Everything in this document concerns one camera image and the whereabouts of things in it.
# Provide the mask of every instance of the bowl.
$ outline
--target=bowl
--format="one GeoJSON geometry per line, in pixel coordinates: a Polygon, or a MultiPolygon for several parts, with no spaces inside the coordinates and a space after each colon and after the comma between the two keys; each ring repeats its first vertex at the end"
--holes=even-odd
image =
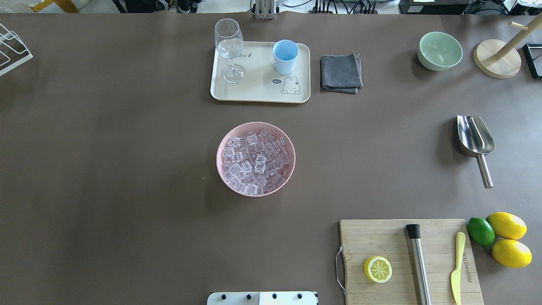
{"type": "Polygon", "coordinates": [[[292,141],[286,135],[286,133],[284,133],[284,131],[280,130],[278,127],[276,127],[274,125],[271,125],[269,123],[264,123],[264,122],[244,123],[242,125],[237,126],[236,128],[233,128],[232,130],[230,130],[230,132],[227,133],[224,136],[224,138],[222,139],[222,141],[220,142],[220,145],[218,146],[218,150],[216,152],[216,168],[218,170],[218,174],[219,174],[220,178],[222,179],[222,181],[224,181],[224,183],[231,190],[233,190],[234,192],[236,192],[238,194],[241,194],[241,195],[244,195],[244,196],[248,196],[248,197],[267,196],[267,195],[273,194],[273,193],[277,192],[279,189],[281,189],[288,182],[290,177],[292,176],[292,173],[293,173],[294,168],[295,168],[294,145],[292,144],[292,141]],[[244,192],[241,192],[241,191],[235,189],[231,184],[228,183],[228,180],[224,177],[224,170],[223,170],[223,167],[222,167],[222,165],[224,163],[224,161],[222,159],[222,151],[227,147],[228,141],[231,138],[233,138],[233,137],[243,137],[243,136],[246,136],[249,132],[254,132],[254,133],[258,134],[263,129],[267,129],[277,139],[284,138],[284,146],[283,147],[288,152],[288,156],[291,159],[291,161],[290,161],[289,164],[283,165],[283,167],[286,170],[288,170],[288,173],[283,176],[284,182],[282,184],[278,185],[274,190],[271,190],[271,191],[263,193],[263,194],[255,194],[255,195],[247,194],[247,193],[244,193],[244,192]]]}
{"type": "Polygon", "coordinates": [[[418,46],[418,59],[433,71],[444,71],[457,65],[463,58],[463,49],[452,36],[443,32],[423,35],[418,46]]]}

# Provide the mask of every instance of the bowl of ice cubes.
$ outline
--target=bowl of ice cubes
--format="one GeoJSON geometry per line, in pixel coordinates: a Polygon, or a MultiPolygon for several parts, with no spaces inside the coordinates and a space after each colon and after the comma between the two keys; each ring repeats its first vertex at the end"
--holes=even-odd
{"type": "Polygon", "coordinates": [[[292,176],[295,150],[278,127],[250,122],[233,128],[218,146],[216,168],[233,191],[262,197],[282,188],[292,176]]]}

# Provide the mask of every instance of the glass base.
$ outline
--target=glass base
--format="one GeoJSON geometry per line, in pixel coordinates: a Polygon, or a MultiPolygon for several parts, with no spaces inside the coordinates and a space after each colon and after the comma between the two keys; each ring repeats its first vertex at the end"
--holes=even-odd
{"type": "Polygon", "coordinates": [[[236,84],[244,78],[244,68],[240,65],[235,65],[235,70],[231,69],[231,65],[224,69],[224,79],[227,82],[236,84]]]}

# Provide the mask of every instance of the wine glass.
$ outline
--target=wine glass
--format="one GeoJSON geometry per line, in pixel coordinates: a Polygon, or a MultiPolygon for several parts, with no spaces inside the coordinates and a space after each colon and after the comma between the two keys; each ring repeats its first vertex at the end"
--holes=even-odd
{"type": "Polygon", "coordinates": [[[243,51],[243,34],[237,21],[226,18],[215,25],[215,46],[218,53],[231,60],[231,66],[224,69],[224,79],[236,84],[244,78],[244,68],[234,63],[234,58],[243,51]]]}

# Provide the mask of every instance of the white wire rack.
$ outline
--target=white wire rack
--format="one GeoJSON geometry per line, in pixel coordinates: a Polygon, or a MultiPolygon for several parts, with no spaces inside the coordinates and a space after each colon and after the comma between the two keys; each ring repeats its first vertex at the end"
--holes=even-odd
{"type": "Polygon", "coordinates": [[[32,58],[24,42],[0,23],[0,76],[32,58]]]}

